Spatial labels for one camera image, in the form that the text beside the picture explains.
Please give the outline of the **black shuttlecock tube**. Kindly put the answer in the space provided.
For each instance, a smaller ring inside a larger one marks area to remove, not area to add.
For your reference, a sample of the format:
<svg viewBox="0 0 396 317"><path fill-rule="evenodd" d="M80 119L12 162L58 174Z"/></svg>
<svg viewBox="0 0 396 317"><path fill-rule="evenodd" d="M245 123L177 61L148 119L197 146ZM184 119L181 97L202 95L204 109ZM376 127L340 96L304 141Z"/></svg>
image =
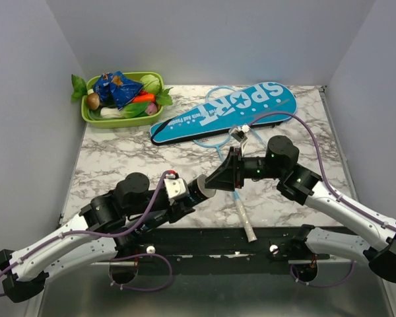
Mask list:
<svg viewBox="0 0 396 317"><path fill-rule="evenodd" d="M165 178L176 179L180 177L175 177L169 174L165 176ZM157 188L153 191L150 197L150 201L145 205L145 209L143 211L139 211L139 214L141 215L139 219L128 228L131 236L135 238L140 237L167 223L162 218L162 215L168 207L168 201L165 196L165 178L159 181ZM186 182L189 194L180 200L195 208L196 205L214 197L216 191L205 187L205 178L206 176L201 174L194 180Z"/></svg>

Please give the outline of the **blue badminton racket front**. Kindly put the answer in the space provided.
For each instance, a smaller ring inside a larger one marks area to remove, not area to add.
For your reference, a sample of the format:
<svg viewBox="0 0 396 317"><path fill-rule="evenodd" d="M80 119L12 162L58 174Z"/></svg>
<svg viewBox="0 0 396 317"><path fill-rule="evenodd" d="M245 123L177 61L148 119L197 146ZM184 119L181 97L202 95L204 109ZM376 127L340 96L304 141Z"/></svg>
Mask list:
<svg viewBox="0 0 396 317"><path fill-rule="evenodd" d="M193 142L205 149L214 149L219 157L220 162L224 160L224 155L222 154L223 146L227 145L230 142L231 136L227 135L215 135L211 137L203 137L200 139L195 139ZM253 231L253 227L249 221L248 214L246 213L246 209L240 196L237 191L232 192L232 198L234 200L236 211L241 221L242 227L245 230L245 234L247 236L248 242L254 242L257 240L257 237Z"/></svg>

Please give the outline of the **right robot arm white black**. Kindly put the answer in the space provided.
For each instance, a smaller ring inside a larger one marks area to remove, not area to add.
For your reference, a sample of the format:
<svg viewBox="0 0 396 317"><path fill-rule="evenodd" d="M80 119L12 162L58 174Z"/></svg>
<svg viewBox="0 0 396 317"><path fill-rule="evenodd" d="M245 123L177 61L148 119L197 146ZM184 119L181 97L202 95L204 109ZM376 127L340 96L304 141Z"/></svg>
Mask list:
<svg viewBox="0 0 396 317"><path fill-rule="evenodd" d="M208 189L233 192L246 179L277 179L277 190L290 201L336 220L354 234L335 234L313 226L290 243L300 259L310 254L331 254L366 264L382 279L396 283L396 219L375 212L333 188L316 172L298 163L299 149L276 135L264 157L243 157L230 147L226 159L205 180Z"/></svg>

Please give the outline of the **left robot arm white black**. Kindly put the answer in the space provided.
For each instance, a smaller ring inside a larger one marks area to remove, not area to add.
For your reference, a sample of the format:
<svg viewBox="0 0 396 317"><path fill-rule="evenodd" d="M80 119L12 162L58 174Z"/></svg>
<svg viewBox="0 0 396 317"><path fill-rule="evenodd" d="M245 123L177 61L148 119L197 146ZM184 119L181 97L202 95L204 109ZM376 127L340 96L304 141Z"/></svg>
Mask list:
<svg viewBox="0 0 396 317"><path fill-rule="evenodd" d="M146 175L129 174L45 238L17 251L0 251L0 297L23 302L66 270L128 260L137 251L136 238L179 221L208 199L204 183L204 176L186 182L170 170L150 190Z"/></svg>

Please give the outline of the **blue racket cover bag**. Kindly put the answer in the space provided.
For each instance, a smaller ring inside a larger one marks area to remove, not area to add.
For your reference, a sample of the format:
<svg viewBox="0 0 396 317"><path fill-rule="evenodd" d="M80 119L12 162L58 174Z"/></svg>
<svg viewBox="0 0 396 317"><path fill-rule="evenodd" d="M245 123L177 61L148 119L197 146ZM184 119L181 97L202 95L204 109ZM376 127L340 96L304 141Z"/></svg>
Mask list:
<svg viewBox="0 0 396 317"><path fill-rule="evenodd" d="M218 97L150 128L154 145L168 145L226 133L233 126L249 124L260 115L275 112L256 125L288 121L298 109L293 93L279 83L263 82Z"/></svg>

